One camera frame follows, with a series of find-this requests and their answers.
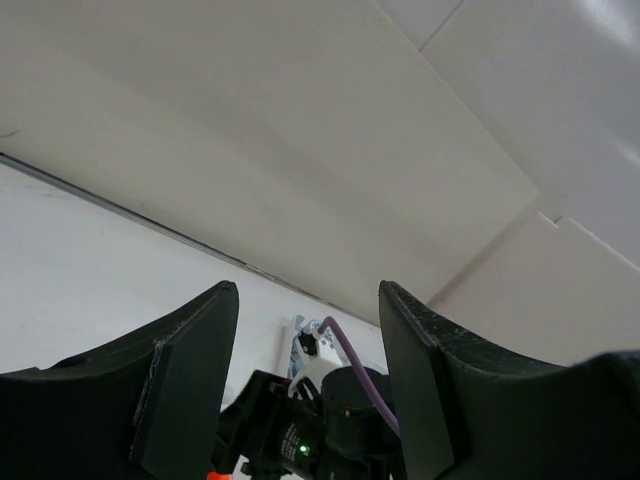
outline black plastic jaw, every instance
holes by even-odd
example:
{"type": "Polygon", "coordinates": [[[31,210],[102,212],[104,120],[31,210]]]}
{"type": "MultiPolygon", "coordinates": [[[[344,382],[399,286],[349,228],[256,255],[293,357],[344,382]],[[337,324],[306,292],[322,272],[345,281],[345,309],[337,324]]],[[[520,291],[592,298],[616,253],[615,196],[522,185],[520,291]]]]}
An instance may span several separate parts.
{"type": "Polygon", "coordinates": [[[380,324],[410,479],[640,478],[640,351],[551,365],[394,282],[380,324]]]}
{"type": "Polygon", "coordinates": [[[50,369],[0,375],[0,478],[206,478],[237,317],[221,282],[50,369]]]}

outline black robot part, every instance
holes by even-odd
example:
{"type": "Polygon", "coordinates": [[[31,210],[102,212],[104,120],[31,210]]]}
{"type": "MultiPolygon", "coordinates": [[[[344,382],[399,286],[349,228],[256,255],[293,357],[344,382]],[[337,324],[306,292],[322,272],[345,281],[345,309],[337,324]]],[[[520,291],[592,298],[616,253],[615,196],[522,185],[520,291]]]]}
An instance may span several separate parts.
{"type": "Polygon", "coordinates": [[[0,478],[206,478],[237,318],[221,282],[49,369],[0,375],[0,478]]]}
{"type": "Polygon", "coordinates": [[[380,284],[411,479],[640,477],[640,352],[569,368],[519,355],[380,284]]]}
{"type": "MultiPolygon", "coordinates": [[[[390,399],[388,378],[368,373],[390,399]]],[[[289,384],[253,373],[220,416],[212,457],[218,473],[233,472],[243,455],[249,460],[243,471],[254,479],[295,473],[304,479],[388,480],[392,470],[394,478],[404,478],[399,441],[350,367],[325,377],[319,402],[290,398],[289,384]]]]}

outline orange part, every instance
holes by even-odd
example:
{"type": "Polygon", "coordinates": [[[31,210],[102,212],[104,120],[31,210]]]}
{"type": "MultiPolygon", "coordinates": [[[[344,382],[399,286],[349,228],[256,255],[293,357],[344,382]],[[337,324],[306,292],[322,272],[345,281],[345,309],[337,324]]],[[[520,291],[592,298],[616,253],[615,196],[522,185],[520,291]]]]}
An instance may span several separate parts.
{"type": "Polygon", "coordinates": [[[231,475],[222,475],[216,472],[209,472],[207,480],[231,480],[231,475]]]}

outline white ceiling panel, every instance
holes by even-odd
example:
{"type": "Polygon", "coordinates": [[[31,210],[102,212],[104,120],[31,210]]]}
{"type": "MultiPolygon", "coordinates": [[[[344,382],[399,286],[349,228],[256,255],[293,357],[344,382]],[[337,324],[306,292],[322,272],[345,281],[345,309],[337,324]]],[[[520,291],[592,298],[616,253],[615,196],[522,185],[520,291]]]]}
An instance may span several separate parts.
{"type": "Polygon", "coordinates": [[[0,4],[0,149],[370,321],[537,190],[373,0],[0,4]]]}
{"type": "Polygon", "coordinates": [[[468,0],[436,71],[541,189],[640,265],[640,3],[468,0]]]}
{"type": "Polygon", "coordinates": [[[378,0],[416,48],[421,49],[462,0],[378,0]]]}

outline white wall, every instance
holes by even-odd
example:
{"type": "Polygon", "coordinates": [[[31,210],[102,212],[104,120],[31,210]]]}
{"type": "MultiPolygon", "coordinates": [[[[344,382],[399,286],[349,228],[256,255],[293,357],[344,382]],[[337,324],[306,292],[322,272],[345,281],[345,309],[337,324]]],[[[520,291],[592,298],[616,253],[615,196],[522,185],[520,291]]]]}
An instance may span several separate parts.
{"type": "Polygon", "coordinates": [[[570,365],[640,349],[640,269],[575,221],[537,213],[430,307],[518,353],[570,365]]]}
{"type": "Polygon", "coordinates": [[[276,367],[281,326],[333,315],[386,365],[377,327],[0,165],[0,371],[46,368],[172,311],[221,280],[240,316],[228,383],[276,367]]]}
{"type": "Polygon", "coordinates": [[[0,151],[367,320],[537,190],[373,0],[0,3],[0,151]]]}

